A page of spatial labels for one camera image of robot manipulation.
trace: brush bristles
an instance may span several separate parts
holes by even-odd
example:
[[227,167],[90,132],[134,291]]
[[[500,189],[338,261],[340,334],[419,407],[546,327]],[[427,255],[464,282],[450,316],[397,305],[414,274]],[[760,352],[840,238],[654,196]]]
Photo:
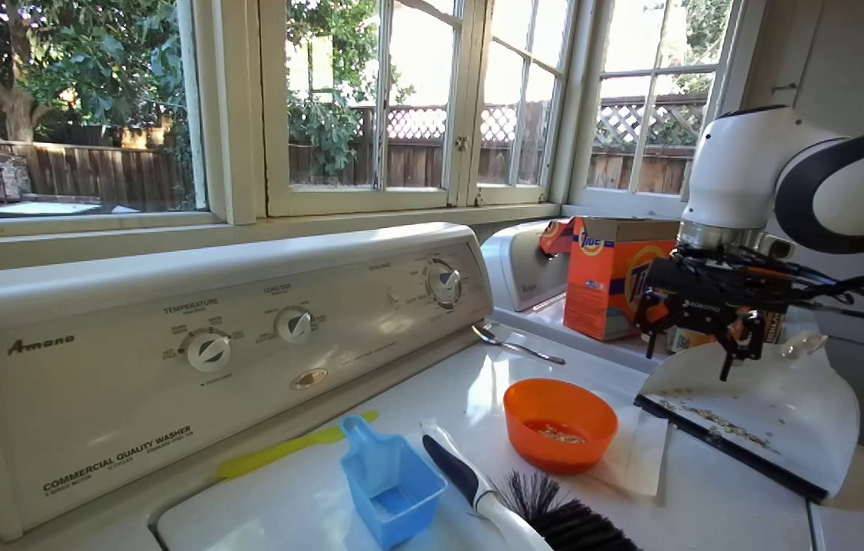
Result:
[[561,504],[559,484],[546,476],[513,477],[514,504],[520,518],[546,537],[554,551],[633,551],[639,548],[624,538],[605,514],[592,513],[585,504]]

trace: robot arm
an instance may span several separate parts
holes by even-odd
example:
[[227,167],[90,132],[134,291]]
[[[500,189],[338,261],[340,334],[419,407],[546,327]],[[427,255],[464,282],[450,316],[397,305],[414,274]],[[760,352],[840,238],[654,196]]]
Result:
[[812,252],[864,252],[864,135],[831,135],[792,107],[715,121],[696,151],[679,252],[642,275],[639,325],[654,340],[664,327],[710,334],[727,378],[735,358],[760,358],[768,316],[825,295],[864,298],[864,275],[833,282],[768,255],[768,222]]
[[696,151],[681,241],[748,246],[772,214],[812,252],[864,252],[864,135],[831,135],[792,107],[715,121]]

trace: control knob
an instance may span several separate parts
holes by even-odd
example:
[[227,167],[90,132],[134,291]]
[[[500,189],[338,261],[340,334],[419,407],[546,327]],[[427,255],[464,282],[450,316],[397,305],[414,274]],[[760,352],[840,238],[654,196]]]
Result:
[[183,340],[183,358],[200,373],[219,373],[231,366],[231,336],[219,330],[196,330]]
[[312,334],[312,313],[311,309],[282,309],[276,319],[276,334],[284,344],[308,344]]
[[460,305],[460,295],[464,295],[464,274],[454,269],[450,263],[445,261],[435,261],[430,263],[427,269],[427,289],[433,295],[433,299],[445,309],[458,307]]

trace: blue scoop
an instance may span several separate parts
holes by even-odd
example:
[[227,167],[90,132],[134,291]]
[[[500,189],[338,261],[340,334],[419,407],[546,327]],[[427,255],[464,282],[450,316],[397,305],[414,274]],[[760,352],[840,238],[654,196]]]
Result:
[[345,418],[350,454],[340,460],[352,506],[379,548],[424,534],[445,492],[440,472],[400,434],[378,434],[361,418]]

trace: orange object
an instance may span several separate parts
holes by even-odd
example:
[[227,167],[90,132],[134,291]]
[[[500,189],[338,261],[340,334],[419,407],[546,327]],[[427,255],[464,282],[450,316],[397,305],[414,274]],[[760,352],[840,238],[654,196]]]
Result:
[[572,252],[572,225],[571,225],[571,222],[551,222],[551,225],[546,226],[546,234],[537,238],[537,247],[539,247],[546,257],[571,255],[571,252]]
[[605,460],[617,410],[582,386],[520,381],[503,395],[513,446],[537,470],[572,476]]
[[639,269],[679,246],[670,222],[577,219],[567,263],[563,325],[595,340],[636,336]]

